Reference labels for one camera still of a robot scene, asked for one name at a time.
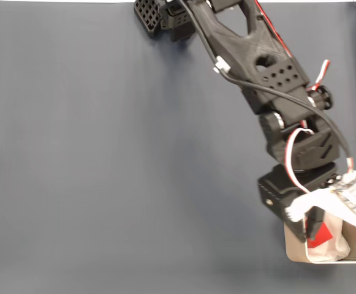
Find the red object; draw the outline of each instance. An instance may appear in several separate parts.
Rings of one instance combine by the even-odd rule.
[[[331,235],[329,229],[325,224],[322,224],[319,228],[317,235],[315,236],[315,240],[311,240],[310,238],[307,239],[307,247],[308,248],[315,248],[326,241],[332,239],[333,236]]]

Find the gray backdrop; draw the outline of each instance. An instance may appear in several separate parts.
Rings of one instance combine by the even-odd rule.
[[[356,3],[264,8],[311,79],[331,59],[356,161]],[[0,294],[356,293],[356,265],[286,257],[275,161],[211,68],[132,4],[0,2]]]

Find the black robotic arm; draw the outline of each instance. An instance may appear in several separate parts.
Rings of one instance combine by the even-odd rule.
[[[224,26],[215,16],[235,5],[246,17],[246,37]],[[339,157],[339,147],[350,158],[347,141],[324,113],[333,105],[327,88],[307,88],[308,77],[257,0],[136,0],[134,10],[150,37],[169,30],[174,42],[190,38],[197,31],[215,70],[240,87],[259,117],[267,152],[279,162],[258,180],[263,204],[300,241],[314,238],[324,211],[316,206],[311,208],[304,226],[303,220],[292,221],[286,208],[300,195],[326,188],[339,179],[333,162]],[[297,136],[297,129],[304,132]],[[288,139],[295,135],[289,158],[294,167],[291,175],[284,166],[288,164]],[[298,187],[296,180],[304,187]]]

